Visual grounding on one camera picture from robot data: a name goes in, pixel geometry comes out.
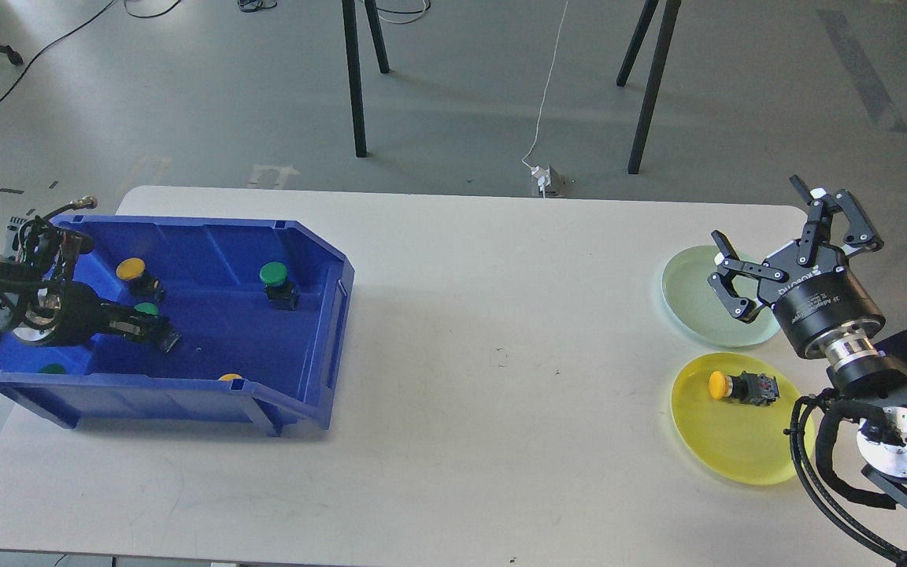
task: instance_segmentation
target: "black tripod leg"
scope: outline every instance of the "black tripod leg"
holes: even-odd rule
[[[643,12],[639,16],[639,22],[636,23],[636,31],[632,35],[632,42],[629,42],[629,50],[625,51],[625,61],[622,62],[622,69],[618,72],[618,80],[615,82],[619,87],[625,86],[629,80],[632,66],[636,64],[639,47],[642,47],[642,40],[646,37],[646,30],[649,29],[649,22],[656,13],[658,3],[659,0],[646,0],[646,4],[643,5]]]
[[[359,36],[356,33],[356,0],[342,0],[345,23],[345,55],[349,60],[349,95],[352,98],[352,129],[356,158],[366,158],[366,122],[363,118],[363,79],[359,74]]]
[[[667,62],[667,51],[670,50],[670,39],[674,36],[674,23],[677,21],[677,9],[680,7],[681,0],[667,0],[663,6],[660,36],[657,37],[656,50],[653,51],[653,64],[649,69],[643,106],[639,111],[639,124],[636,125],[636,139],[632,143],[632,154],[629,157],[629,173],[633,173],[633,175],[639,172],[639,166],[642,164],[642,152],[646,148],[649,124],[653,119],[656,95],[660,92],[660,79],[663,78],[663,67]]]
[[[387,74],[390,72],[390,65],[387,62],[387,50],[384,47],[384,33],[380,29],[380,14],[377,13],[377,0],[366,1],[366,15],[370,18],[370,33],[373,35],[373,47],[377,50],[377,62],[380,65],[380,72]]]

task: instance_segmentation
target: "yellow button cap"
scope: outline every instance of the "yellow button cap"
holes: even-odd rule
[[[120,280],[137,280],[145,272],[145,262],[142,261],[142,258],[129,258],[127,261],[119,263],[114,272],[118,274]]]
[[[734,380],[730,380],[730,377],[720,370],[709,374],[709,396],[713,399],[723,399],[730,394],[734,394]]]

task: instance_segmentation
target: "white table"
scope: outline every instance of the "white table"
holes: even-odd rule
[[[671,255],[762,258],[788,207],[140,187],[121,214],[298,219],[356,268],[327,433],[89,423],[15,409],[0,549],[302,563],[879,564],[795,480],[747,487],[677,440]],[[802,391],[824,364],[748,349]],[[860,468],[843,437],[842,470]],[[843,474],[860,482],[857,475]],[[907,548],[907,513],[859,510]]]

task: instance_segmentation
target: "green push button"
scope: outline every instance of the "green push button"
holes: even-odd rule
[[[135,306],[135,311],[146,313],[146,315],[159,315],[158,306],[151,304],[151,302],[140,302],[140,304]]]
[[[65,367],[57,362],[53,364],[47,364],[46,366],[41,367],[40,370],[37,370],[38,374],[65,374]]]
[[[268,262],[261,266],[261,282],[265,286],[279,287],[281,284],[285,284],[288,274],[289,270],[282,262]]]

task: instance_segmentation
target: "black cable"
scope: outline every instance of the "black cable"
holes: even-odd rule
[[[128,0],[124,0],[124,4],[125,4],[125,13],[126,13],[126,14],[128,14],[129,16],[131,16],[131,17],[133,17],[133,18],[138,18],[138,19],[141,19],[141,20],[147,20],[147,19],[152,19],[152,18],[158,18],[159,16],[161,16],[161,15],[163,15],[163,14],[166,14],[166,13],[169,12],[170,10],[173,10],[174,8],[177,7],[177,4],[180,4],[180,0],[175,0],[175,1],[173,2],[173,4],[170,4],[170,7],[169,7],[169,8],[167,8],[166,10],[163,10],[162,12],[159,12],[159,13],[156,13],[156,14],[149,14],[149,15],[145,15],[145,16],[139,15],[139,14],[133,14],[133,13],[131,13],[131,11],[128,9]]]
[[[399,16],[417,16],[418,14],[422,14],[422,13],[428,11],[429,8],[431,8],[431,7],[432,7],[432,0],[425,0],[425,7],[422,8],[422,10],[402,12],[400,10],[388,10],[387,8],[381,8],[380,6],[377,6],[377,11],[384,12],[387,14],[395,14],[395,15],[399,15]]]
[[[57,281],[51,280],[41,280],[41,281],[13,281],[13,280],[4,280],[0,277],[0,288],[4,291],[30,291],[30,290],[53,290],[58,287]]]
[[[54,217],[61,215],[61,213],[64,213],[65,211],[71,211],[71,209],[73,209],[75,207],[76,207],[75,203],[65,204],[65,205],[62,205],[61,207],[58,207],[57,209],[54,209],[54,211],[51,211],[50,213],[47,213],[47,215],[44,215],[43,217],[40,217],[40,218],[43,220],[46,220],[46,221],[50,221],[51,219],[54,219]]]
[[[843,420],[867,420],[867,427],[876,427],[885,431],[886,437],[882,441],[885,444],[900,445],[904,444],[900,435],[894,434],[895,438],[888,439],[887,432],[894,430],[892,424],[887,421],[884,415],[884,409],[878,406],[871,406],[870,403],[857,402],[854,399],[841,398],[836,399],[824,410],[824,419],[821,420],[821,426],[817,430],[817,442],[814,445],[814,462],[816,463],[817,473],[821,475],[824,484],[833,491],[838,492],[849,502],[858,505],[879,507],[879,509],[895,510],[898,503],[889,495],[881,491],[864,491],[864,489],[852,487],[838,474],[835,474],[835,440],[839,437],[839,425]]]
[[[237,0],[237,7],[241,12],[251,13],[260,10],[270,10],[278,6],[278,0]]]
[[[797,399],[796,405],[793,406],[792,418],[790,419],[790,428],[788,430],[790,432],[790,456],[791,460],[793,461],[793,467],[795,467],[796,469],[796,477],[799,478],[800,484],[803,486],[804,491],[810,497],[811,502],[814,502],[814,506],[817,506],[817,509],[820,510],[820,512],[823,513],[824,516],[827,517],[827,519],[831,521],[832,524],[835,524],[836,528],[839,528],[839,530],[845,532],[847,536],[855,539],[857,543],[863,545],[864,548],[869,549],[871,552],[874,552],[881,557],[885,557],[885,559],[892,559],[892,557],[890,557],[890,555],[887,553],[887,550],[871,542],[870,539],[864,538],[861,534],[857,534],[857,532],[852,530],[849,525],[846,525],[841,519],[839,519],[838,516],[835,516],[835,514],[832,513],[830,509],[828,509],[827,505],[822,502],[820,496],[817,495],[817,493],[814,491],[814,487],[810,484],[809,478],[807,478],[803,470],[802,459],[800,457],[801,453],[805,454],[806,452],[806,448],[803,445],[803,424],[806,423],[806,419],[804,419],[802,422],[798,419],[800,406],[804,401],[806,401],[806,399],[807,398]]]
[[[3,94],[0,97],[0,102],[4,101],[5,98],[9,96],[9,93],[13,92],[13,89],[15,89],[16,85],[19,85],[19,82],[23,79],[23,76],[26,76],[26,72],[30,71],[30,68],[33,67],[33,61],[37,61],[37,57],[40,57],[40,55],[43,54],[44,51],[49,50],[52,46],[54,46],[55,43],[61,42],[62,39],[65,39],[65,37],[69,37],[70,35],[72,35],[72,33],[76,33],[80,29],[85,28],[87,25],[90,24],[90,22],[92,22],[94,19],[99,18],[101,14],[103,14],[105,11],[107,11],[108,8],[110,8],[112,5],[114,5],[114,2],[115,2],[115,0],[111,0],[110,2],[107,3],[106,6],[104,6],[104,9],[102,9],[101,11],[98,11],[97,14],[94,15],[92,18],[87,19],[78,28],[73,29],[69,33],[65,33],[65,35],[63,35],[62,37],[58,37],[58,39],[55,39],[54,42],[48,43],[47,46],[43,47],[42,50],[37,51],[37,54],[33,55],[33,57],[30,58],[30,62],[28,62],[28,64],[26,64],[26,67],[23,68],[23,72],[21,72],[19,74],[19,76],[16,78],[16,80],[14,80],[14,82],[12,83],[12,87],[9,87],[9,90],[6,91],[6,94]]]
[[[813,466],[810,464],[809,456],[807,456],[806,453],[806,445],[804,444],[805,426],[810,419],[811,412],[827,399],[827,394],[828,391],[822,392],[821,396],[818,396],[818,398],[803,396],[803,398],[797,399],[792,409],[790,428],[788,428],[787,433],[790,438],[790,456],[793,461],[793,466],[796,469],[796,475],[800,480],[800,484],[803,485],[804,491],[810,496],[810,499],[814,502],[814,505],[817,506],[817,509],[819,509],[828,520],[831,520],[831,523],[835,524],[836,528],[845,532],[850,538],[855,539],[860,545],[877,553],[879,556],[885,557],[885,559],[893,561],[896,564],[907,562],[906,551],[892,545],[885,539],[879,537],[879,535],[868,530],[866,525],[863,525],[860,521],[856,520],[856,517],[847,513],[846,510],[836,502],[834,496],[831,496],[831,493],[827,491],[827,488],[821,483],[816,470],[814,470]],[[807,408],[804,409],[803,414],[800,415],[800,408],[803,405],[807,405]]]

